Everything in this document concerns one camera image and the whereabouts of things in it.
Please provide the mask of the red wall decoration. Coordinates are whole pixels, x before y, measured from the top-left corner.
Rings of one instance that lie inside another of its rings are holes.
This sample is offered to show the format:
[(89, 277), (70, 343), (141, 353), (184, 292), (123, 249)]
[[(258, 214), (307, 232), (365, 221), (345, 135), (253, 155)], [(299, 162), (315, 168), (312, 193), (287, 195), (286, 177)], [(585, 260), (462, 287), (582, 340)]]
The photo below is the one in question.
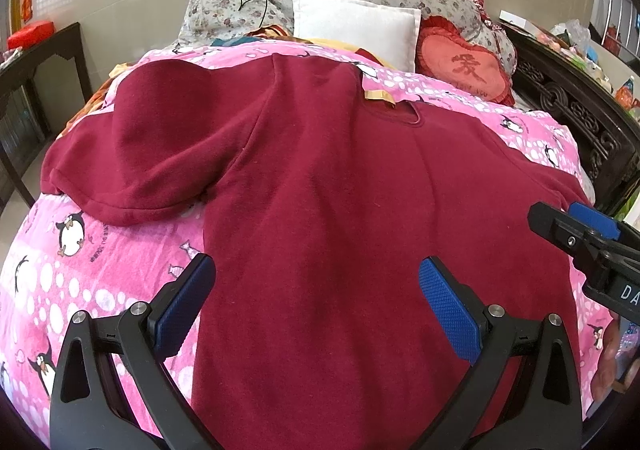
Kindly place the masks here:
[(22, 0), (21, 18), (23, 23), (28, 23), (32, 20), (32, 0)]

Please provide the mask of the red heart cushion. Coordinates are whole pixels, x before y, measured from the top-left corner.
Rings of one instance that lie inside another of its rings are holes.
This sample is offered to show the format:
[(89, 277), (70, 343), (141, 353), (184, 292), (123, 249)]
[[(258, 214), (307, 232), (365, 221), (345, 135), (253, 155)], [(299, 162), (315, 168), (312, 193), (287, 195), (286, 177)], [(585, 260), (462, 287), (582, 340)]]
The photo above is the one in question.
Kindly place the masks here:
[(510, 78), (498, 56), (484, 46), (467, 42), (443, 16), (430, 16), (421, 22), (416, 72), (484, 101), (510, 107), (515, 104)]

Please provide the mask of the dark wooden side table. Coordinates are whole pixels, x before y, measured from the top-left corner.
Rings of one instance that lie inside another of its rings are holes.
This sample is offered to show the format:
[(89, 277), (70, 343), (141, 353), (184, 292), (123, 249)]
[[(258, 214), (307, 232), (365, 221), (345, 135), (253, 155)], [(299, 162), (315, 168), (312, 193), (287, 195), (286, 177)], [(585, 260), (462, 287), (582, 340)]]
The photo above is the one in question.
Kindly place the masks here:
[(27, 49), (1, 71), (1, 117), (6, 116), (10, 94), (18, 89), (23, 89), (28, 107), (35, 112), (36, 130), (43, 134), (44, 139), (50, 137), (51, 127), (46, 115), (44, 115), (35, 86), (35, 75), (38, 67), (54, 56), (66, 61), (74, 61), (82, 96), (85, 101), (88, 101), (93, 95), (93, 89), (79, 22), (73, 22), (46, 40)]

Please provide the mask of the pink penguin blanket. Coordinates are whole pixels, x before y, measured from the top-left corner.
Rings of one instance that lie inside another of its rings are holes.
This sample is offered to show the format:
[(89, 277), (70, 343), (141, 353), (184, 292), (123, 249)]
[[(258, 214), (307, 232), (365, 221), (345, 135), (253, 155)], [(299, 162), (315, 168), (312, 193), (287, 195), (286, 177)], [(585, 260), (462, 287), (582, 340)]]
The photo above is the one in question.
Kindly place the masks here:
[[(221, 69), (271, 54), (312, 55), (352, 64), (362, 72), (362, 87), (369, 100), (388, 106), (401, 101), (426, 103), (474, 117), (529, 161), (572, 175), (582, 188), (576, 143), (568, 129), (549, 115), (488, 103), (442, 81), (389, 68), (367, 54), (316, 44), (269, 40), (182, 53), (152, 51), (119, 75), (101, 108), (84, 118), (113, 110), (122, 80), (145, 64), (178, 60)], [(149, 300), (196, 255), (207, 253), (202, 201), (165, 219), (123, 227), (86, 215), (66, 194), (43, 191), (41, 176), (40, 189), (1, 270), (1, 384), (26, 424), (44, 436), (50, 425), (58, 355), (73, 314), (85, 310), (106, 317)], [(584, 277), (570, 262), (578, 329), (577, 340), (570, 342), (582, 402), (590, 404), (590, 382), (598, 374), (598, 360), (612, 352), (603, 333), (613, 320), (607, 310), (582, 295), (582, 283)], [(167, 363), (172, 380), (191, 404), (200, 321), (201, 316), (178, 354)]]

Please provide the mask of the dark carved wooden headboard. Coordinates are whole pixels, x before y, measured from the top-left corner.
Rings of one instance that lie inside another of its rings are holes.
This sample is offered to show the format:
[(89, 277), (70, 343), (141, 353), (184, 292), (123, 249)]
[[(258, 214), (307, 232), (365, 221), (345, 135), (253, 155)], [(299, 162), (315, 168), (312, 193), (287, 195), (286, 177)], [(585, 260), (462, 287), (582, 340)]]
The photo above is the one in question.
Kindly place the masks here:
[(518, 54), (515, 92), (570, 128), (597, 209), (618, 213), (639, 188), (637, 121), (565, 56), (508, 23), (503, 28)]

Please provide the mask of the red box on table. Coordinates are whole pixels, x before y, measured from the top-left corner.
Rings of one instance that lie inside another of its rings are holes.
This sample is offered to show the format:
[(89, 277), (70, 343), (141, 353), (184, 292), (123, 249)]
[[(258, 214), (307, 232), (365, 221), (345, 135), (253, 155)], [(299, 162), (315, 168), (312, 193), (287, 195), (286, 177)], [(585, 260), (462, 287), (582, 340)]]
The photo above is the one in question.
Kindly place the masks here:
[(55, 34), (54, 24), (50, 20), (37, 20), (32, 22), (11, 36), (6, 38), (6, 46), (9, 50), (22, 48), (29, 49), (36, 44), (49, 39)]

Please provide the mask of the dark red fleece sweater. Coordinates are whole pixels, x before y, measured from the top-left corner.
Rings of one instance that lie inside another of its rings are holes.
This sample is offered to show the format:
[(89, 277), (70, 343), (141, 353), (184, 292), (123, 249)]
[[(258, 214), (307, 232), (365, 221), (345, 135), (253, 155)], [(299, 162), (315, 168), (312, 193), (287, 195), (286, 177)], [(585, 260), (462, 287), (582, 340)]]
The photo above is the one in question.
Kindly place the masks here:
[(192, 404), (228, 449), (405, 449), (461, 381), (420, 291), (438, 257), (518, 318), (577, 340), (567, 255), (529, 230), (584, 199), (478, 119), (369, 100), (352, 64), (165, 60), (50, 147), (41, 188), (129, 227), (204, 204), (216, 284)]

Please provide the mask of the metal drying rack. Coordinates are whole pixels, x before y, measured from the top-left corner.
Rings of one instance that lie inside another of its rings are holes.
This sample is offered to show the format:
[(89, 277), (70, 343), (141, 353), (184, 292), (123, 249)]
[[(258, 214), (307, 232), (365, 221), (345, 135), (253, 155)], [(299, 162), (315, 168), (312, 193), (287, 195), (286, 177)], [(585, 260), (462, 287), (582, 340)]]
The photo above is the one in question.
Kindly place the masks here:
[(639, 61), (639, 10), (632, 0), (599, 0), (597, 42), (624, 63)]

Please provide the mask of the white pillow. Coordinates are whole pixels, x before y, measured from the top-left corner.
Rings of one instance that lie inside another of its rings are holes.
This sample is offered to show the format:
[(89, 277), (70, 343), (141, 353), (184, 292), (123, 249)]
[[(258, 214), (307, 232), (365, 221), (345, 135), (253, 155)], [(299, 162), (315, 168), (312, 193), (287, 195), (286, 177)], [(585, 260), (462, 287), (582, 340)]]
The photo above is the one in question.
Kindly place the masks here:
[(294, 36), (348, 43), (403, 72), (416, 71), (418, 9), (362, 0), (292, 0)]

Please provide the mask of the orange yellow patterned blanket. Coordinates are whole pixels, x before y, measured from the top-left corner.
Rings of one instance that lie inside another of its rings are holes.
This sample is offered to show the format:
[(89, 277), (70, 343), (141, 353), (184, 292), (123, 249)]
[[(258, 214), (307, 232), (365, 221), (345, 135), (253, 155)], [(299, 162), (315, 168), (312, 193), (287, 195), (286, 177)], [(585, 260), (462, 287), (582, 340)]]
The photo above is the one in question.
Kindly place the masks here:
[(123, 72), (126, 72), (129, 67), (130, 64), (128, 63), (117, 64), (114, 66), (99, 89), (96, 90), (96, 92), (93, 93), (92, 97), (89, 98), (85, 105), (82, 106), (81, 109), (78, 110), (78, 112), (72, 118), (70, 118), (69, 121), (67, 121), (64, 129), (58, 134), (58, 139), (61, 139), (62, 137), (67, 135), (67, 133), (70, 132), (70, 130), (72, 130), (78, 123), (78, 121), (80, 121), (82, 118), (101, 108), (102, 104), (105, 101), (107, 91), (108, 89), (110, 89), (113, 81), (119, 75), (122, 75)]

